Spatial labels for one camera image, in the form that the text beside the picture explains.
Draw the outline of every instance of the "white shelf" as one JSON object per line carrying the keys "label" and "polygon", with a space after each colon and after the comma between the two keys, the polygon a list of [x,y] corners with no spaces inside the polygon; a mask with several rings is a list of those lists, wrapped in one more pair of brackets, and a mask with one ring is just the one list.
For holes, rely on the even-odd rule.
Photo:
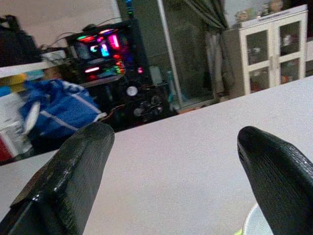
{"label": "white shelf", "polygon": [[54,67],[54,66],[56,65],[49,61],[42,61],[39,63],[0,67],[0,78],[13,76],[13,75],[17,75],[23,72],[28,72],[28,71],[33,71],[33,70],[43,70],[43,69],[47,69],[47,68]]}

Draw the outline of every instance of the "white tabletop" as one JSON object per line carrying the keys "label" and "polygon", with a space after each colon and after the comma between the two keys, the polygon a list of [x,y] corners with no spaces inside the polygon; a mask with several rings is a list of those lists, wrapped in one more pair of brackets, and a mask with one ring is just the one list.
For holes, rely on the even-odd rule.
{"label": "white tabletop", "polygon": [[[115,136],[84,235],[231,235],[255,199],[237,154],[247,125],[313,160],[313,79],[171,117]],[[0,219],[51,153],[0,167]]]}

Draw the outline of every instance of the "glass door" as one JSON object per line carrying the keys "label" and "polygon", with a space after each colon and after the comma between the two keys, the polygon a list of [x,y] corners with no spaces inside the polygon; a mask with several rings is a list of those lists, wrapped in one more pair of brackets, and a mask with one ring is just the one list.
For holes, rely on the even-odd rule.
{"label": "glass door", "polygon": [[277,85],[304,77],[307,35],[305,17],[306,14],[301,14],[275,23]]}
{"label": "glass door", "polygon": [[272,24],[241,31],[245,94],[274,86]]}

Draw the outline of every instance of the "textured black plastic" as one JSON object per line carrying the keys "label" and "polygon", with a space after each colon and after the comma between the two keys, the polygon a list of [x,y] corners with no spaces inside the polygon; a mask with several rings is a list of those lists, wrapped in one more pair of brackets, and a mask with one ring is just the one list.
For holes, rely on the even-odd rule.
{"label": "textured black plastic", "polygon": [[83,234],[113,142],[114,132],[106,124],[78,130],[35,173],[11,207],[32,201],[48,234]]}
{"label": "textured black plastic", "polygon": [[238,152],[275,235],[311,235],[313,164],[292,144],[255,127],[238,134]]}

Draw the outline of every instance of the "curtain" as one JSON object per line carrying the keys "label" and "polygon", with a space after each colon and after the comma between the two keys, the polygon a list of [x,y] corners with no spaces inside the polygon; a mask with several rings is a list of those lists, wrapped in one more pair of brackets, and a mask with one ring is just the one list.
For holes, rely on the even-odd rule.
{"label": "curtain", "polygon": [[213,87],[216,94],[224,94],[222,78],[223,57],[228,58],[224,50],[222,32],[228,29],[221,0],[183,0],[189,5],[208,25],[206,35],[207,57],[210,74],[213,78]]}

